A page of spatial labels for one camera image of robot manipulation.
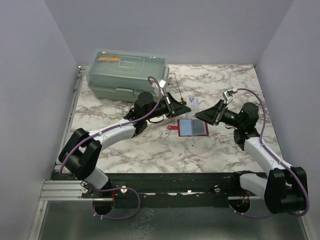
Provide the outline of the credit card with magnetic stripe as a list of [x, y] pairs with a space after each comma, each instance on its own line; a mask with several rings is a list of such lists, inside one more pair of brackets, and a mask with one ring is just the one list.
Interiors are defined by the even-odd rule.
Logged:
[[193, 124], [193, 134], [195, 136], [203, 136], [207, 134], [207, 129], [206, 129], [206, 123], [199, 120], [199, 119], [194, 119], [192, 121]]

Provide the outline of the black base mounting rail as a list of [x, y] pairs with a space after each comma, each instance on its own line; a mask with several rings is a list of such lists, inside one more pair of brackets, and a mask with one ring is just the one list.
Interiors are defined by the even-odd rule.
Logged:
[[84, 189], [80, 200], [91, 201], [99, 213], [111, 209], [140, 208], [227, 208], [229, 203], [247, 211], [254, 194], [240, 188], [240, 174], [234, 173], [110, 173], [101, 192], [75, 177], [51, 175], [62, 185], [77, 183]]

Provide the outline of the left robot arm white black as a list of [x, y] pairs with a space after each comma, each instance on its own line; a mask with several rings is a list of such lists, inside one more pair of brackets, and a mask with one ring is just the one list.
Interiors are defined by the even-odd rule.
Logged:
[[134, 107], [116, 124], [94, 131], [75, 130], [58, 156], [61, 168], [66, 168], [76, 179], [91, 184], [99, 197], [107, 197], [111, 191], [109, 178], [97, 167], [101, 151], [138, 136], [153, 118], [172, 119], [190, 111], [185, 103], [175, 100], [169, 92], [158, 101], [154, 101], [151, 93], [142, 92]]

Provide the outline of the silver diamond VIP card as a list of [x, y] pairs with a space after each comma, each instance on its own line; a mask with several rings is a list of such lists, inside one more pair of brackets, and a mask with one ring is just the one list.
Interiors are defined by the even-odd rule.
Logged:
[[191, 109], [191, 111], [187, 113], [187, 117], [194, 118], [195, 114], [199, 112], [199, 100], [197, 97], [187, 97], [186, 102], [187, 107]]

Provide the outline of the green plastic toolbox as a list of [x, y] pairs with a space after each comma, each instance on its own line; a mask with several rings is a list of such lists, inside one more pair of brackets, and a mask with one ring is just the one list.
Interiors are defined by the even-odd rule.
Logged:
[[[119, 62], [97, 61], [99, 57], [121, 58]], [[142, 92], [154, 92], [148, 77], [165, 80], [168, 85], [170, 68], [161, 55], [97, 49], [89, 61], [85, 77], [88, 88], [97, 98], [135, 102]]]

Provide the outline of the white rectangular plastic tray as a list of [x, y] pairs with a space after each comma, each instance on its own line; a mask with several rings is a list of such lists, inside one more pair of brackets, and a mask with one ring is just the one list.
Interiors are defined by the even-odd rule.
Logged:
[[150, 123], [149, 122], [148, 125], [147, 125], [147, 128], [145, 130], [149, 131], [149, 130], [152, 130], [154, 128], [169, 124], [169, 123], [171, 123], [173, 121], [174, 121], [173, 118], [172, 119], [166, 118], [166, 119], [162, 120], [161, 122], [157, 122], [157, 123]]

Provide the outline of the orange tool inside toolbox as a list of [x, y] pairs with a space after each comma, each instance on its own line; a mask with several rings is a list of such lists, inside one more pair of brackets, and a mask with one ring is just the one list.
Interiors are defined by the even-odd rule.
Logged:
[[97, 61], [99, 62], [119, 62], [121, 60], [120, 57], [99, 57]]

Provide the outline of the red leather card holder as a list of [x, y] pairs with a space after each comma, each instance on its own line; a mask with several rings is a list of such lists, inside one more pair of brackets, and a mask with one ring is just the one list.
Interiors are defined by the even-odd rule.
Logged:
[[194, 135], [193, 120], [196, 119], [178, 119], [177, 125], [168, 125], [167, 129], [170, 131], [177, 131], [179, 137], [206, 137], [209, 135], [208, 125], [206, 126], [206, 135]]

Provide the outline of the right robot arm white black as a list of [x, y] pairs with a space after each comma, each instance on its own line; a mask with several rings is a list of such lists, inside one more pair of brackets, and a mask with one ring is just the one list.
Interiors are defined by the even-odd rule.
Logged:
[[206, 110], [197, 112], [195, 117], [210, 125], [227, 124], [234, 128], [235, 143], [249, 154], [263, 169], [267, 178], [255, 173], [241, 172], [238, 179], [230, 183], [230, 191], [241, 196], [249, 191], [264, 199], [272, 214], [303, 211], [309, 208], [307, 173], [302, 167], [294, 167], [280, 159], [261, 140], [256, 129], [259, 108], [256, 104], [245, 103], [239, 113], [230, 111], [224, 100]]

